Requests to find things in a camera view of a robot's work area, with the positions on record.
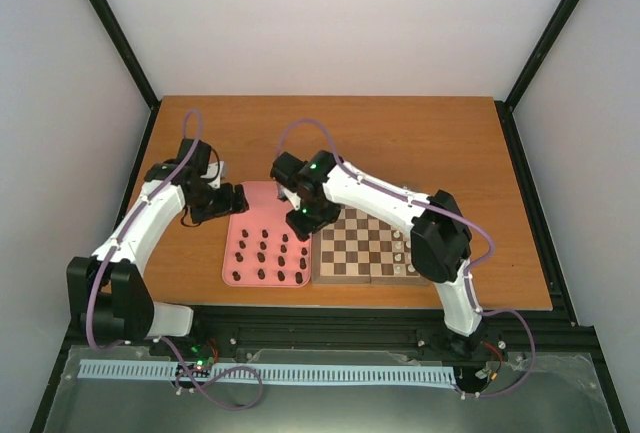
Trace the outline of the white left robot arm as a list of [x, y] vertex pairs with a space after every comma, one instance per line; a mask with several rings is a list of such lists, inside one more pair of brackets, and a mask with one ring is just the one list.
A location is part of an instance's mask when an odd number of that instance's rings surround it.
[[66, 279], [73, 326], [99, 349], [146, 338], [172, 337], [186, 355], [201, 353], [208, 331], [184, 305], [157, 302], [144, 282], [148, 260], [173, 219], [187, 212], [192, 221], [243, 213], [244, 188], [209, 179], [201, 167], [160, 163], [145, 176], [130, 211], [109, 238], [88, 257], [75, 257]]

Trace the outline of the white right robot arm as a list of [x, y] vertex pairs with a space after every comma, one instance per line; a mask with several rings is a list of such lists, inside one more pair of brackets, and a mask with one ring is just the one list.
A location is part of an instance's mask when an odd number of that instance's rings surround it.
[[439, 190], [429, 196], [396, 187], [325, 150], [309, 161], [284, 152], [274, 160], [270, 177], [279, 198], [292, 205], [285, 221], [300, 240], [335, 223], [345, 207], [405, 235], [411, 265], [434, 284], [442, 305], [448, 332], [441, 347], [459, 358], [472, 357], [484, 332], [482, 308], [471, 282], [471, 223], [451, 194]]

